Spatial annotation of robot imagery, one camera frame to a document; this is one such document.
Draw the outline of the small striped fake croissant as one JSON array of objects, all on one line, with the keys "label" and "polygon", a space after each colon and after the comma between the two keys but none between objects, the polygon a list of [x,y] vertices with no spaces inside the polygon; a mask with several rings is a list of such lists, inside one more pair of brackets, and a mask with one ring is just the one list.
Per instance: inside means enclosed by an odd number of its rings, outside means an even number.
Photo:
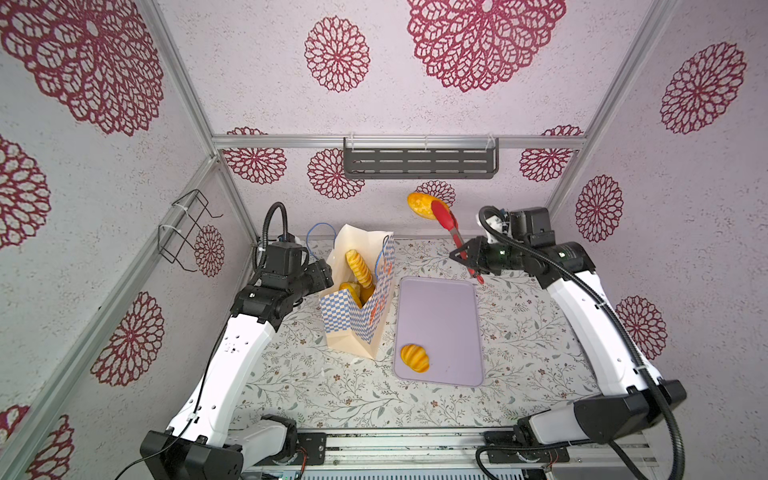
[{"label": "small striped fake croissant", "polygon": [[400,350],[400,359],[415,373],[425,373],[430,368],[430,358],[423,346],[407,344]]}]

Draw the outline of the yellow braided fake bread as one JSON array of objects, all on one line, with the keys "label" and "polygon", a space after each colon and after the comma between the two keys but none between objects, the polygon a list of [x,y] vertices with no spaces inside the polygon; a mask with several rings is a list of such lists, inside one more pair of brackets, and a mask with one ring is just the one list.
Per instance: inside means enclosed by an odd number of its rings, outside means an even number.
[{"label": "yellow braided fake bread", "polygon": [[348,267],[361,287],[363,289],[370,289],[374,285],[374,280],[371,270],[367,266],[363,256],[357,250],[350,249],[345,253],[345,259]]}]

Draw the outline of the yellow orange oval bread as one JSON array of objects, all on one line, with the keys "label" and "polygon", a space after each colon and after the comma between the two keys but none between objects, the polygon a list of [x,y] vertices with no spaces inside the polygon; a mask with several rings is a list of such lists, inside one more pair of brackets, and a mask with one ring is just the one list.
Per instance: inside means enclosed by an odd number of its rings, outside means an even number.
[{"label": "yellow orange oval bread", "polygon": [[346,291],[349,293],[352,300],[355,302],[358,308],[363,307],[363,303],[360,299],[361,285],[357,282],[343,282],[340,287],[340,291]]}]

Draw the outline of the checkered paper bread bag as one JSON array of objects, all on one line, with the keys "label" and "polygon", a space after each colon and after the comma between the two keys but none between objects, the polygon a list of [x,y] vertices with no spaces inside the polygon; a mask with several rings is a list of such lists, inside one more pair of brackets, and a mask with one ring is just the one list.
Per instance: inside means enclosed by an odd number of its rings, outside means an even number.
[{"label": "checkered paper bread bag", "polygon": [[327,345],[374,360],[395,287],[393,234],[345,225],[326,263],[333,285],[320,293],[319,307]]}]

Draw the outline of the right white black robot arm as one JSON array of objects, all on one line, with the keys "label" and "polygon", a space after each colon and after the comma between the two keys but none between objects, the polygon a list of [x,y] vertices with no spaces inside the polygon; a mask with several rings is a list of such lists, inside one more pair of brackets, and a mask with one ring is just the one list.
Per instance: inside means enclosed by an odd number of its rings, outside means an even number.
[{"label": "right white black robot arm", "polygon": [[486,206],[478,223],[484,235],[450,258],[475,274],[515,270],[535,278],[568,320],[598,386],[591,396],[520,420],[523,444],[607,444],[667,420],[686,400],[681,382],[664,378],[624,328],[586,250],[557,242],[547,209]]}]

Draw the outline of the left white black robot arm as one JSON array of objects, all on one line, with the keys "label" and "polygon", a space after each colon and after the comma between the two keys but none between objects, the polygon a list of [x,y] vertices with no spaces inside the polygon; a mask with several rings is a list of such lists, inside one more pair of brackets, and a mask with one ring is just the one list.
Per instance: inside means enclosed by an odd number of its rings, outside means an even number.
[{"label": "left white black robot arm", "polygon": [[285,317],[307,296],[332,286],[332,270],[312,261],[292,234],[258,248],[253,278],[235,297],[198,385],[162,431],[149,431],[140,461],[154,479],[238,479],[264,460],[300,454],[295,421],[268,414],[229,432],[239,395]]}]

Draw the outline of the golden oval fake roll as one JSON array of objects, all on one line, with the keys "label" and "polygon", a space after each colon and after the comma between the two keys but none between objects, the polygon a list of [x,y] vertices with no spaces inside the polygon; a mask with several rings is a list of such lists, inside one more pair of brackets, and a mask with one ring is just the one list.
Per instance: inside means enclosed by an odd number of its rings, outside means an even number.
[{"label": "golden oval fake roll", "polygon": [[416,215],[428,220],[436,219],[432,209],[433,203],[437,203],[442,207],[447,207],[447,205],[442,200],[426,193],[412,192],[407,197],[407,204],[409,208]]}]

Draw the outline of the long brown fake loaf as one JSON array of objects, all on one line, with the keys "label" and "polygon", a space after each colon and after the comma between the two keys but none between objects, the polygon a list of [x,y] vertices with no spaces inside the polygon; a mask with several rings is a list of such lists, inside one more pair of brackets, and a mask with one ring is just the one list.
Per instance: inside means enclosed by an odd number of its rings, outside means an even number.
[{"label": "long brown fake loaf", "polygon": [[368,300],[374,295],[375,288],[375,285],[371,285],[370,287],[361,287],[360,299],[363,304],[367,303]]}]

